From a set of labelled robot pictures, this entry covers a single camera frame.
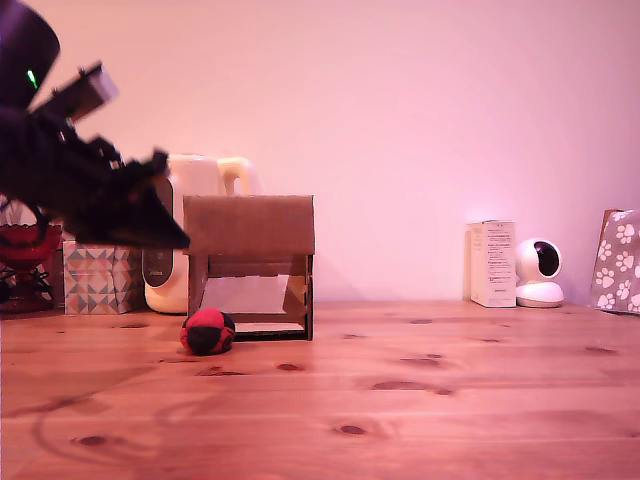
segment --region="black robot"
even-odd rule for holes
[[[115,93],[101,63],[32,107],[59,52],[40,15],[17,0],[0,0],[0,194],[34,213],[39,240],[51,221],[61,220],[80,243],[188,248],[189,237],[154,187],[168,173],[167,154],[156,149],[148,161],[124,162],[104,138],[76,134],[74,123]]]

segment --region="product box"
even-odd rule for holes
[[[471,300],[485,307],[515,307],[515,223],[487,220],[469,227]]]
[[[236,340],[312,340],[311,196],[187,196],[189,316],[216,308]]]
[[[67,240],[63,256],[66,314],[121,314],[146,306],[140,250]]]

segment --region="tissue box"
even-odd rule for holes
[[[146,306],[142,251],[65,241],[65,313],[106,315]]]

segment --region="white camera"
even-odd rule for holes
[[[556,245],[530,238],[516,248],[516,302],[523,307],[554,308],[562,305],[564,293],[556,282],[562,255]]]

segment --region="gray bag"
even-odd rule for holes
[[[598,245],[591,306],[607,312],[640,313],[640,210],[609,216]]]

